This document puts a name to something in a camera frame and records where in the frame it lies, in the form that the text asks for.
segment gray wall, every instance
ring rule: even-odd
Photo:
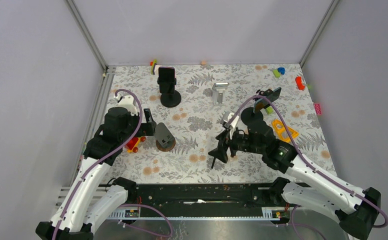
[[[331,0],[76,0],[111,65],[298,63]]]
[[[0,239],[39,239],[101,74],[63,0],[0,0]]]
[[[378,189],[388,213],[388,1],[341,1],[303,71],[337,173]]]

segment pink block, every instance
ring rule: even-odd
[[[314,103],[313,106],[314,106],[314,109],[316,111],[316,114],[322,115],[321,105],[319,103]]]

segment orange plastic toy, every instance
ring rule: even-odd
[[[305,89],[305,86],[302,83],[302,77],[301,76],[298,76],[298,77],[295,78],[295,83],[297,84],[297,88],[298,89],[300,89],[300,90]]]
[[[128,153],[137,153],[138,152],[138,144],[141,142],[145,142],[146,137],[134,137],[132,138],[126,145],[125,148],[127,149]]]
[[[280,120],[278,120],[278,119],[273,120],[272,127],[273,127],[273,129],[275,129],[275,132],[281,141],[284,141],[286,143],[289,143],[291,141],[290,138],[288,137],[288,134],[286,132],[286,129],[285,129],[283,123]],[[291,136],[293,139],[295,139],[299,136],[299,133],[297,131],[295,131],[294,129],[292,129],[291,127],[288,127],[288,130],[291,133]]]

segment red and yellow toy car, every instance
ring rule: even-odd
[[[125,148],[127,149],[128,153],[137,153],[138,152],[138,144],[140,142],[144,142],[146,140],[145,136],[142,137],[134,137],[132,138],[126,145]]]

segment floral tablecloth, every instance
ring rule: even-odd
[[[120,66],[116,69],[107,110],[116,106],[113,94],[128,89],[140,99],[143,108],[150,108],[157,123],[163,122],[176,137],[170,152],[159,151],[155,138],[147,137],[138,145],[137,153],[125,150],[103,179],[124,177],[137,183],[256,183],[273,182],[278,176],[295,180],[267,167],[258,154],[237,152],[227,164],[216,161],[208,152],[218,142],[215,137],[223,130],[219,124],[225,112],[235,112],[241,103],[259,89],[282,91],[274,103],[288,125],[299,132],[295,139],[300,149],[319,166],[336,175],[327,143],[319,124],[308,89],[298,90],[295,77],[303,77],[299,64],[236,64],[236,65],[177,65],[175,67],[181,103],[174,108],[160,103],[157,76],[149,66]],[[285,74],[276,78],[272,72],[279,67]],[[228,82],[225,105],[212,104],[213,83]],[[278,118],[275,112],[262,110],[264,121],[270,125]],[[238,127],[247,130],[239,121]]]

